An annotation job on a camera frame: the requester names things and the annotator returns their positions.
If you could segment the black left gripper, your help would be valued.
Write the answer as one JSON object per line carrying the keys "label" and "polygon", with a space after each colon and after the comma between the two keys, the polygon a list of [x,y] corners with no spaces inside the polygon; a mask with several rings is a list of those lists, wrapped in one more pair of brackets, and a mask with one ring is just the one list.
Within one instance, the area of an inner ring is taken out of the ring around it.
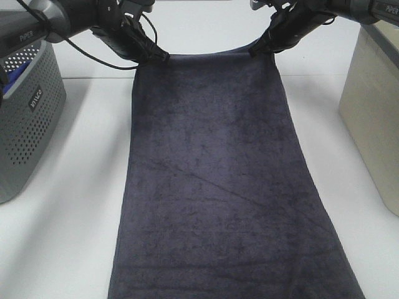
{"label": "black left gripper", "polygon": [[170,55],[143,31],[137,31],[137,19],[146,1],[98,1],[97,23],[90,28],[119,57],[133,62],[167,62]]}

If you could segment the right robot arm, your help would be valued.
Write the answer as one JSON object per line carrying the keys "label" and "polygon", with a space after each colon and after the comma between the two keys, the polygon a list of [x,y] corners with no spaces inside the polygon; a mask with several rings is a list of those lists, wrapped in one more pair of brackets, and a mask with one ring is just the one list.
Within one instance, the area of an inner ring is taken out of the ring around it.
{"label": "right robot arm", "polygon": [[380,20],[398,25],[398,1],[395,0],[251,1],[250,6],[254,11],[264,6],[276,10],[269,27],[248,49],[253,57],[291,49],[316,28],[333,23],[336,17],[366,25]]}

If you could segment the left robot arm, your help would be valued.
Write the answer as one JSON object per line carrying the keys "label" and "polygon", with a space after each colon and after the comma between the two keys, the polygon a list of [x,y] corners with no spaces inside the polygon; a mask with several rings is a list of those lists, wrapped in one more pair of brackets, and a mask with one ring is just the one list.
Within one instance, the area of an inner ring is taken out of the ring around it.
{"label": "left robot arm", "polygon": [[31,1],[1,16],[1,57],[39,40],[56,44],[90,30],[119,57],[138,64],[170,55],[140,24],[153,1]]}

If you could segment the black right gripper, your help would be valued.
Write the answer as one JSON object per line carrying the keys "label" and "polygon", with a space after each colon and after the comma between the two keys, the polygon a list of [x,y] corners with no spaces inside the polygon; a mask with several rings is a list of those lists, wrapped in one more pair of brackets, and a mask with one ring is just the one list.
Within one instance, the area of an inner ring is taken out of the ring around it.
{"label": "black right gripper", "polygon": [[326,1],[296,1],[281,13],[272,21],[269,30],[248,48],[251,57],[291,49],[307,34],[335,18]]}

